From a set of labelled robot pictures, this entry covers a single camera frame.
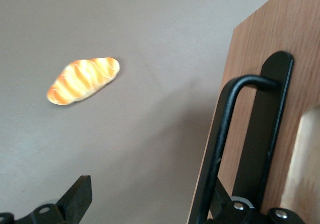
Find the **wood grain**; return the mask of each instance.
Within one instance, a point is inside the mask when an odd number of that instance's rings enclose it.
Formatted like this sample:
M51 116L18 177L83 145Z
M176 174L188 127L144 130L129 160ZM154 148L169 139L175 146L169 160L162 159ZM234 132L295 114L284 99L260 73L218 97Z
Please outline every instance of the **wood grain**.
M307 109L320 103L320 0L269 0L237 26L221 88L234 77L259 74L264 61L279 50L292 53L295 65L263 213L281 205L300 119ZM243 89L233 115L219 173L229 194L235 182L254 96L254 90ZM283 207L290 208L285 202Z

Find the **bread roll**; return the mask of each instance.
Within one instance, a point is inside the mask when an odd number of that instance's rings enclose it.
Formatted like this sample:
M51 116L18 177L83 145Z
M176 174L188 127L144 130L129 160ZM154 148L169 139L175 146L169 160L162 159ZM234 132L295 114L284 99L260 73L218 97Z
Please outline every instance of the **bread roll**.
M84 100L115 79L119 62L111 57L77 60L63 70L47 93L57 105Z

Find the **black handle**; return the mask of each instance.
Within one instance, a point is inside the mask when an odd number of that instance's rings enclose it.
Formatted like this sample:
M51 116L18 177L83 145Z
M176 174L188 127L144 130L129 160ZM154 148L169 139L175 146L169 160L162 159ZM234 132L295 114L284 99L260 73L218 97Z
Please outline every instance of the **black handle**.
M290 53L276 52L264 63L260 76L245 75L234 78L223 88L211 126L188 224L203 224L207 220L234 107L238 94L244 86L257 88L257 93L233 193L249 199L257 209L260 208L293 63ZM245 166L250 159L257 158L257 156L252 157L252 146L255 147L253 151L259 152L264 158L258 159L259 165L250 167L252 169L250 174L253 173L255 176L248 178Z

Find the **golden crust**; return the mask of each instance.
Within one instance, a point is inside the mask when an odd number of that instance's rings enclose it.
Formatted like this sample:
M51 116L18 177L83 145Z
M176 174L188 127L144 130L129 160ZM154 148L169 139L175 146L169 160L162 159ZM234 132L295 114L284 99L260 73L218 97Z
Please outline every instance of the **golden crust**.
M49 88L47 98L57 105L81 101L114 80L119 70L119 62L111 57L74 61Z

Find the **wooden panel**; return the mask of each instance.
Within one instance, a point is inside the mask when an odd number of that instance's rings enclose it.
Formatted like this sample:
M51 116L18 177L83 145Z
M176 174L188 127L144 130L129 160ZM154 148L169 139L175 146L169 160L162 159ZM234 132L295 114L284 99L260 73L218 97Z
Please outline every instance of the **wooden panel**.
M298 212L306 223L320 223L320 106L301 119L283 206Z
M289 51L295 66L262 211L281 205L302 114L320 103L320 0L270 0L234 30L221 88L259 74L274 52ZM219 177L232 193L255 91L241 91Z

